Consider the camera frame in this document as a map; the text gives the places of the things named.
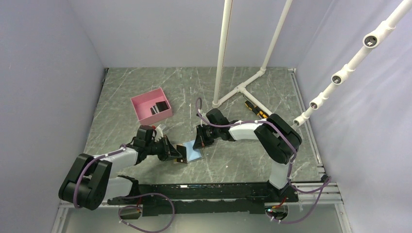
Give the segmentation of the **grey leather card holder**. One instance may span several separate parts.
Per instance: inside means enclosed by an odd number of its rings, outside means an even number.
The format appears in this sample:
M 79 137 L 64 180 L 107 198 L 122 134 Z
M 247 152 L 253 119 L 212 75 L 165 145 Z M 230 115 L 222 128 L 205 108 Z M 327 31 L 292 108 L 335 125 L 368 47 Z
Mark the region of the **grey leather card holder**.
M 185 142 L 185 143 L 180 144 L 180 145 L 183 145 L 187 148 L 188 163 L 195 162 L 197 160 L 203 159 L 202 151 L 200 149 L 196 149 L 196 150 L 193 149 L 194 143 L 195 143 L 195 140 L 191 140 L 189 142 Z

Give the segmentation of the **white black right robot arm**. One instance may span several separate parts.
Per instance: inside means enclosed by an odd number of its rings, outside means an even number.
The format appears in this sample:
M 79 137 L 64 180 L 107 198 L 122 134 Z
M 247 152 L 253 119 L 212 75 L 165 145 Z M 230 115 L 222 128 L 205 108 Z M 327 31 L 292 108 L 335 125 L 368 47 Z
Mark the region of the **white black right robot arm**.
M 277 114 L 260 120 L 231 122 L 219 109 L 212 109 L 206 114 L 198 109 L 196 115 L 202 123 L 196 126 L 194 150 L 211 146 L 217 138 L 224 141 L 257 140 L 273 161 L 269 177 L 269 198 L 280 201 L 286 196 L 285 187 L 291 173 L 292 158 L 302 143 L 296 130 Z

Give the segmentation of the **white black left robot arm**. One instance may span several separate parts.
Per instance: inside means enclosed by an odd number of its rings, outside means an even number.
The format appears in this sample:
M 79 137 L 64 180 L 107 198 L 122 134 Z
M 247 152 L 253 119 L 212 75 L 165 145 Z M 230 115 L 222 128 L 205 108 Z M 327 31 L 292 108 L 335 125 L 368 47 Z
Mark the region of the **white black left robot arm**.
M 116 198 L 135 203 L 140 196 L 139 181 L 120 175 L 121 170 L 138 165 L 151 155 L 166 162 L 185 159 L 186 154 L 185 146 L 173 145 L 155 126 L 139 126 L 131 142 L 117 150 L 101 155 L 79 154 L 60 186 L 58 197 L 75 208 L 89 210 Z

